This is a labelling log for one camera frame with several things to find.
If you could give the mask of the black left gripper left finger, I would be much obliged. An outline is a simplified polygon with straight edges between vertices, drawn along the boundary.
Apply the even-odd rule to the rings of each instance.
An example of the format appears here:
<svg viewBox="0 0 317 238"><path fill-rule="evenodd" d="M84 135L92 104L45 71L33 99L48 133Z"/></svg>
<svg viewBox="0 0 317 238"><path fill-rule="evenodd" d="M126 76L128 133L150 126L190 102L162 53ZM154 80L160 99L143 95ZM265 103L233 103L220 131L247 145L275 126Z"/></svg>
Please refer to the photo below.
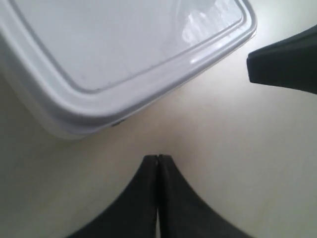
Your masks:
<svg viewBox="0 0 317 238"><path fill-rule="evenodd" d="M154 238L157 222L157 156L145 156L124 191L71 238Z"/></svg>

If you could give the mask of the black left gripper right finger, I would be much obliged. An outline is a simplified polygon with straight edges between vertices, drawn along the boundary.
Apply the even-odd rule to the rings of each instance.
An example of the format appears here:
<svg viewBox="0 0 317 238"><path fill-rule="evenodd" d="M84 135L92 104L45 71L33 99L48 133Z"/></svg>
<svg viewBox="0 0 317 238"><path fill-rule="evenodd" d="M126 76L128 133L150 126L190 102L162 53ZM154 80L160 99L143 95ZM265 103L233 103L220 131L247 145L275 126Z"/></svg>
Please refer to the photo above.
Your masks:
<svg viewBox="0 0 317 238"><path fill-rule="evenodd" d="M192 189L169 155L158 156L158 214L162 238L246 238Z"/></svg>

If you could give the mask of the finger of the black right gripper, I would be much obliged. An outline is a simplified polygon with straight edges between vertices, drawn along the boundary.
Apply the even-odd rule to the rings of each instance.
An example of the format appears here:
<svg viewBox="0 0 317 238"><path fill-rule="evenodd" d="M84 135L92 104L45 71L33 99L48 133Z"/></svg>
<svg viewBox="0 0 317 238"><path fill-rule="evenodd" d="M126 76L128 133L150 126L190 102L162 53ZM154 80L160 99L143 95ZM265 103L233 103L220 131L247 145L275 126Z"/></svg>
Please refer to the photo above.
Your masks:
<svg viewBox="0 0 317 238"><path fill-rule="evenodd" d="M249 53L252 83L317 93L317 27Z"/></svg>

